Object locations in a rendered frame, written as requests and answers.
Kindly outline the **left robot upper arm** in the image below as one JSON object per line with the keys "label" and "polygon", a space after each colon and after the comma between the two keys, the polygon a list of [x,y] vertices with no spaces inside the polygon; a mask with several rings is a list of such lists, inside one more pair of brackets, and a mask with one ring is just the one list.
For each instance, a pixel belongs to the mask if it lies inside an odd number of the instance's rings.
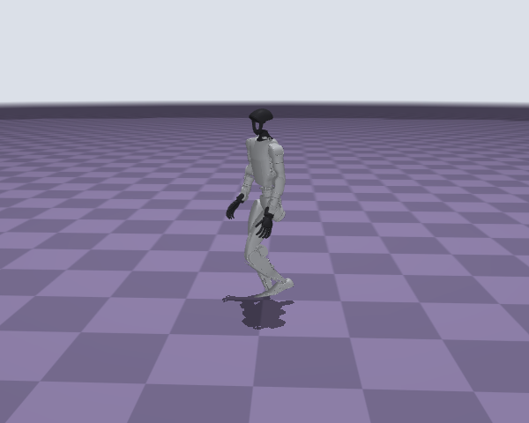
{"label": "left robot upper arm", "polygon": [[282,177],[286,182],[285,168],[284,168],[284,149],[281,145],[276,143],[268,144],[268,153],[272,158],[273,169],[276,176],[272,179],[272,185],[275,187],[275,181],[278,177]]}

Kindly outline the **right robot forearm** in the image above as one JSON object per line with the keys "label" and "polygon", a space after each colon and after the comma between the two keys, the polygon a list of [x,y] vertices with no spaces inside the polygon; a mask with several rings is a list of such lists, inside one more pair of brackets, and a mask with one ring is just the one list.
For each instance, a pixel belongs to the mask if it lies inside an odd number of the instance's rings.
{"label": "right robot forearm", "polygon": [[240,194],[241,193],[244,194],[244,198],[242,199],[242,201],[247,201],[248,200],[250,189],[251,189],[251,185],[252,185],[253,182],[254,182],[254,178],[252,176],[250,176],[249,174],[246,174],[246,172],[245,172],[244,182],[242,184],[242,189],[241,189],[241,192],[240,192]]}

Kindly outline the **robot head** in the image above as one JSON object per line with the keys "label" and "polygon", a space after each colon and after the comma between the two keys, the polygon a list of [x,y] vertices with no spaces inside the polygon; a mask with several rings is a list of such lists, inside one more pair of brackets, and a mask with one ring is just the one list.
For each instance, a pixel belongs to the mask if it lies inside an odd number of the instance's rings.
{"label": "robot head", "polygon": [[[267,110],[267,109],[264,109],[264,108],[260,108],[260,109],[257,109],[255,111],[253,111],[250,115],[249,115],[249,118],[251,119],[252,121],[252,128],[253,128],[253,131],[256,135],[259,135],[259,137],[257,138],[257,141],[264,141],[266,139],[262,139],[262,137],[270,137],[271,139],[273,139],[267,130],[262,130],[263,128],[263,124],[266,122],[266,121],[269,121],[273,118],[272,116],[272,113]],[[259,123],[259,128],[258,130],[256,129],[256,122]],[[270,139],[269,138],[269,139]]]}

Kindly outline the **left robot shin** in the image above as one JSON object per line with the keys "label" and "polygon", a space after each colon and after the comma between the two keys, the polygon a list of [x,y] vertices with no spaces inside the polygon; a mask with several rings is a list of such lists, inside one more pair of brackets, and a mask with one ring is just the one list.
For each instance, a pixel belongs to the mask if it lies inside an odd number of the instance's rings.
{"label": "left robot shin", "polygon": [[247,263],[247,265],[252,267],[254,270],[258,271],[259,273],[263,274],[267,278],[271,278],[274,281],[276,280],[276,282],[281,281],[279,282],[281,284],[287,282],[283,277],[278,274],[278,272],[275,271],[274,266],[266,258],[260,255],[258,251],[254,250],[253,252],[251,252],[249,254],[249,260],[251,263]]}

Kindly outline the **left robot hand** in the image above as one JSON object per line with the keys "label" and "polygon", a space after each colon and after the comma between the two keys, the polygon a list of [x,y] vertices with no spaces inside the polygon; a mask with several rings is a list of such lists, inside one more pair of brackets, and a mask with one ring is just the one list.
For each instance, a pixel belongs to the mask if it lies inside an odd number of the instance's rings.
{"label": "left robot hand", "polygon": [[[272,215],[272,214],[269,213],[268,211],[269,211],[269,207],[267,206],[267,207],[265,208],[265,210],[264,210],[264,217],[263,217],[263,219],[262,219],[261,221],[259,221],[259,222],[255,225],[255,227],[258,227],[258,226],[262,223],[262,226],[261,226],[260,230],[258,231],[258,233],[257,233],[256,235],[259,235],[259,234],[262,232],[262,230],[264,229],[263,232],[261,233],[261,235],[258,236],[258,238],[262,237],[263,235],[264,235],[264,236],[263,236],[262,238],[264,238],[264,237],[267,235],[267,236],[265,237],[265,239],[267,239],[267,238],[270,236],[270,234],[271,234],[271,231],[272,231],[272,218],[273,218],[274,214]],[[266,231],[265,231],[265,230],[266,230]],[[268,232],[268,231],[269,231],[269,232]]]}

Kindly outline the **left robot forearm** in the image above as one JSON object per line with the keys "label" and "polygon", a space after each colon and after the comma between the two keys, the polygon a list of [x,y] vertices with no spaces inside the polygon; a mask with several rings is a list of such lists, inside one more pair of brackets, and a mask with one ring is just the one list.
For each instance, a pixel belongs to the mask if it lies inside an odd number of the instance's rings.
{"label": "left robot forearm", "polygon": [[282,177],[278,177],[275,181],[275,188],[272,189],[270,200],[267,203],[267,206],[269,207],[268,212],[271,213],[272,215],[275,213],[275,210],[279,205],[279,199],[284,191],[284,187],[285,187],[284,179]]}

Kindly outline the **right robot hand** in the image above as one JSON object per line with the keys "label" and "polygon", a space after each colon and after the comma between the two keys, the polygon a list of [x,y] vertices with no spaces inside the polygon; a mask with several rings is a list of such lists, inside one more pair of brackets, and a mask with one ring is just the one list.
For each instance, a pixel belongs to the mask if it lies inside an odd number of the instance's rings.
{"label": "right robot hand", "polygon": [[[237,209],[237,207],[239,206],[240,203],[244,203],[244,201],[242,201],[243,198],[244,198],[244,194],[241,193],[241,194],[236,198],[236,200],[235,200],[233,203],[231,203],[231,205],[228,206],[226,214],[227,214],[227,217],[228,217],[229,219],[232,219],[232,218],[234,219],[234,218],[235,218],[235,217],[234,217],[235,209]],[[232,215],[232,217],[231,217],[231,215]]]}

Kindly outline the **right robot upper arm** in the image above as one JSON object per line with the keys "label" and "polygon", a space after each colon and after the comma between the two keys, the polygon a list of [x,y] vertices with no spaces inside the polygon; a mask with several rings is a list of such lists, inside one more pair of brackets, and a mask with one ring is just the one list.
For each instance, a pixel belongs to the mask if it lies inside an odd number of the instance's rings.
{"label": "right robot upper arm", "polygon": [[246,174],[249,174],[249,175],[253,175],[253,171],[252,171],[252,165],[251,165],[251,160],[250,160],[250,140],[252,138],[249,138],[246,140],[246,147],[247,147],[247,154],[248,154],[248,161],[249,161],[249,165],[246,166],[246,169],[245,169],[245,172]]}

